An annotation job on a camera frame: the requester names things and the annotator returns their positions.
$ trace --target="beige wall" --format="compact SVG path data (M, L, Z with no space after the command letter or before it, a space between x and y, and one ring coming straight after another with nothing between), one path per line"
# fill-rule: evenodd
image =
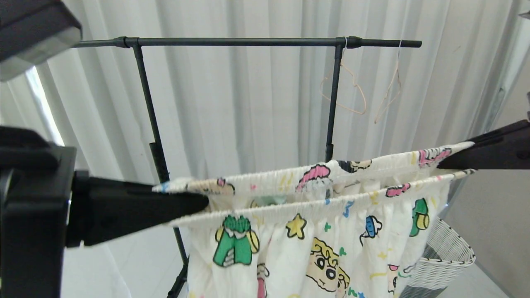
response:
M527 118L529 91L527 58L496 128ZM452 204L445 220L473 247L485 271L508 294L530 297L530 171L479 171Z

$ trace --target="white fabric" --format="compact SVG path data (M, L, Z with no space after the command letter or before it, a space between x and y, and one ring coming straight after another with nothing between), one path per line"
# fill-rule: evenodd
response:
M397 49L345 51L343 63L355 72L368 111L360 116L337 108L333 156L343 160L466 139L477 107L489 107L493 99L502 102L499 87L510 90L500 70L512 59L506 41L516 36L513 25L523 20L511 14L521 11L521 1L507 0L65 2L82 23L85 40L349 35L422 40L419 49L401 49L402 90L376 125ZM319 85L332 69L333 49L143 50L171 178L204 179L323 161L329 102L320 96ZM37 73L45 98L32 97L23 76L0 84L3 125L30 127L49 140L76 146L78 169L93 175L158 182L131 49L72 49L39 65ZM330 85L331 80L324 84L327 96ZM396 95L396 86L388 98ZM338 101L363 108L344 71ZM46 105L52 118L44 119ZM478 115L478 126L490 114L488 108ZM64 267L63 297L155 298L167 295L182 262L173 231L156 227L103 246L67 250Z
M155 187L210 199L172 222L192 232L189 297L398 296L450 182L473 172L436 165L471 145Z

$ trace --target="clothes rack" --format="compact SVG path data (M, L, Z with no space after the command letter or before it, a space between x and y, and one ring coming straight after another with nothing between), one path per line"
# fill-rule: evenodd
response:
M337 104L337 92L339 88L340 64L344 48L354 49L359 47L403 47L419 48L421 41L418 40L383 40L363 39L360 37L336 37L336 38L137 38L117 37L108 40L81 41L74 48L93 47L119 47L132 48L138 66L138 72L147 112L153 130L154 142L149 144L151 154L155 163L158 179L160 182L169 181L169 173L165 161L164 150L160 138L160 131L156 121L153 99L149 90L147 73L145 70L142 47L144 46L254 46L254 47L334 47L333 79L331 83L330 110L328 118L328 132L326 136L325 161L330 161L333 156L333 126L335 121L335 108ZM182 236L178 228L174 229L176 241L179 247L183 266L168 297L177 297L187 280L188 257L184 249Z

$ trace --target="curtain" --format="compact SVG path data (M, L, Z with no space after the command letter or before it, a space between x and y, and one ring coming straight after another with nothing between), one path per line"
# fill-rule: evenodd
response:
M418 49L344 52L367 100L337 107L335 159L456 143L482 119L511 53L520 1L66 1L83 38L340 37L422 40ZM324 160L333 48L143 47L167 166L214 178ZM399 54L399 78L390 86ZM329 97L331 78L322 92ZM3 124L76 146L95 176L157 183L153 134L131 49L70 49L2 84ZM376 124L383 110L396 99ZM343 68L338 102L363 110ZM155 227L66 251L63 297L166 296L182 267L173 232Z

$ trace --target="vertical black pole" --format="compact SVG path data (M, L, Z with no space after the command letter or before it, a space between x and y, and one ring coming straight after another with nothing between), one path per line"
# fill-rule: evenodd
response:
M339 90L340 62L344 45L335 46L335 65L333 66L333 81L331 82L330 115L328 119L328 137L326 138L326 162L333 157L333 125L335 124L335 109L337 107L337 92Z
M162 148L162 141L160 139L160 132L158 130L158 124L156 123L155 108L153 106L153 99L151 98L151 92L149 90L149 83L147 81L147 73L145 72L144 55L140 45L136 44L132 46L134 50L134 56L136 58L136 64L138 65L138 72L140 73L140 81L142 82L142 89L144 90L145 103L147 104L147 112L149 113L149 120L151 121L151 127L153 129L153 135L155 138L154 143L150 143L151 153L155 161L156 171L158 173L158 179L160 182L169 181L169 173L167 172L167 165L164 156L164 150ZM174 228L176 242L179 246L180 257L182 258L182 271L176 280L176 284L182 288L188 269L188 257L186 256L186 250L184 248L184 242L182 241L182 235L180 234L179 228Z

